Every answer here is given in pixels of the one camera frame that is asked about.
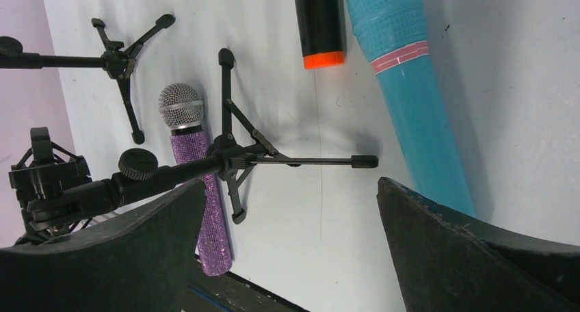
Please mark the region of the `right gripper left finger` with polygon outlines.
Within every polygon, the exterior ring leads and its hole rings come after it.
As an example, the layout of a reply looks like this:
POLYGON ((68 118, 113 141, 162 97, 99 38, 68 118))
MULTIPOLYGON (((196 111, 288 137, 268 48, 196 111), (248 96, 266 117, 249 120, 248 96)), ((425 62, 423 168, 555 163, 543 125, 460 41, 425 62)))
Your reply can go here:
POLYGON ((190 181, 47 243, 1 250, 2 311, 180 311, 206 206, 190 181))

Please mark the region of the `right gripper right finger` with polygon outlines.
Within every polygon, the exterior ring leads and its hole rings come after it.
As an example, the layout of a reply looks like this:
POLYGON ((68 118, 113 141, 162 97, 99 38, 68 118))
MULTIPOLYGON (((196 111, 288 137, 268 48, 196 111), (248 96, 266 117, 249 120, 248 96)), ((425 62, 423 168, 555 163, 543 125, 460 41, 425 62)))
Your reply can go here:
POLYGON ((579 247, 515 233, 388 177, 378 208, 407 311, 578 311, 579 247))

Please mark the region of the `black shock mount tripod stand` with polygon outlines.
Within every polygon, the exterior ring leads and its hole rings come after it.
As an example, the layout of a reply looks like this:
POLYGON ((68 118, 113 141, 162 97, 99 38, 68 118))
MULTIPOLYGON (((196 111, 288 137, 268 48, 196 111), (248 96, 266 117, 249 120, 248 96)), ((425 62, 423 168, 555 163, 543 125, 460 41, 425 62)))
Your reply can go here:
MULTIPOLYGON (((348 158, 293 158, 277 148, 245 117, 231 98, 231 72, 235 57, 230 49, 218 53, 222 69, 222 133, 208 150, 209 165, 227 184, 235 224, 243 222, 246 210, 238 198, 239 186, 259 164, 349 166, 372 169, 379 164, 375 155, 348 158)), ((30 131, 31 146, 9 172, 11 187, 25 210, 29 240, 46 240, 72 230, 74 224, 167 192, 199 178, 186 164, 160 166, 153 153, 131 148, 121 154, 118 172, 110 178, 93 181, 83 158, 57 157, 59 145, 50 139, 45 127, 30 131)))

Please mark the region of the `purple glitter microphone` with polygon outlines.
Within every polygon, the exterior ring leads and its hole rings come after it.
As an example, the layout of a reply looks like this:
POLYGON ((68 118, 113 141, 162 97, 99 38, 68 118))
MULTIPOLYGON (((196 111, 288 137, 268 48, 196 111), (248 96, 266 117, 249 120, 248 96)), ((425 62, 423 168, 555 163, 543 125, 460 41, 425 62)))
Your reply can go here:
POLYGON ((166 86, 159 96, 158 110, 171 130, 170 143, 177 164, 196 169, 205 184, 206 207, 198 236, 198 254, 207 276, 227 273, 233 264, 222 197, 207 159, 209 138, 203 128, 205 107, 201 95, 187 83, 166 86))

